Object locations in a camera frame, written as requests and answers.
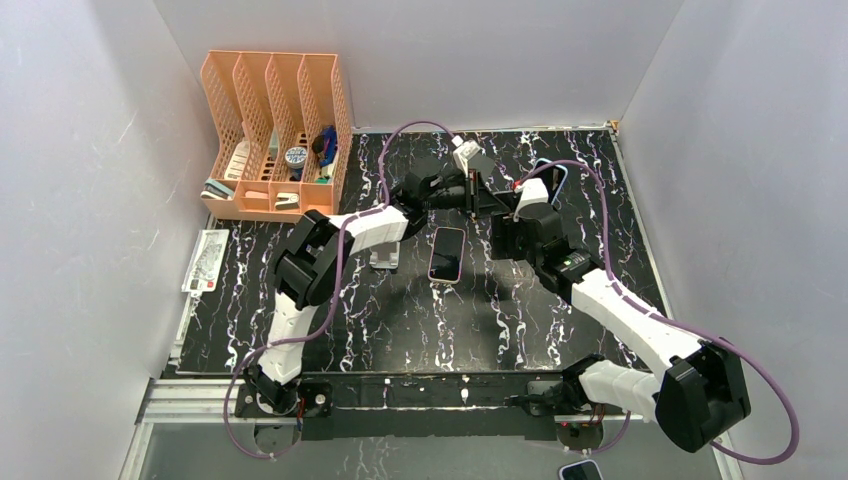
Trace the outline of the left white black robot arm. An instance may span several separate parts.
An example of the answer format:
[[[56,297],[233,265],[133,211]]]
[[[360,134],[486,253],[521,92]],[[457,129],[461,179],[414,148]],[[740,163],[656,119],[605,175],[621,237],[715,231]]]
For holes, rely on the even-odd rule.
[[[245,382],[255,401],[275,416],[291,414],[300,402],[303,349],[321,335],[312,331],[316,312],[329,310],[322,326],[332,323],[340,300],[347,261],[364,250],[397,246],[415,236],[432,210],[459,210],[472,218],[494,216],[515,222],[547,194],[538,179],[494,192],[483,175],[494,164],[476,154],[472,163],[441,166],[423,160],[398,182],[387,200],[364,211],[324,215],[307,211],[285,240],[274,271],[274,311],[265,344],[244,361]]]

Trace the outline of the blue case phone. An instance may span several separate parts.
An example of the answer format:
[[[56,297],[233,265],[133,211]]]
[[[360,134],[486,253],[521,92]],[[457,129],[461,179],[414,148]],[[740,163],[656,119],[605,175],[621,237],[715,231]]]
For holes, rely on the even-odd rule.
[[[541,173],[533,176],[533,179],[541,180],[548,193],[548,203],[554,205],[563,186],[567,182],[568,169],[564,165],[554,165]]]

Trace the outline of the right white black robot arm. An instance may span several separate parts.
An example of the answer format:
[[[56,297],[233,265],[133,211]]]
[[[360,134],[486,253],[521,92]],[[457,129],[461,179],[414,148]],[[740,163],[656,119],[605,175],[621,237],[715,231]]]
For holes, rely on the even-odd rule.
[[[534,416],[587,414],[615,405],[659,425],[679,448],[694,453],[751,413],[738,355],[714,340],[655,319],[655,310],[608,278],[602,263],[573,248],[561,218],[547,203],[492,221],[493,256],[525,260],[543,287],[612,332],[646,365],[625,368],[590,354],[561,380],[507,401]]]

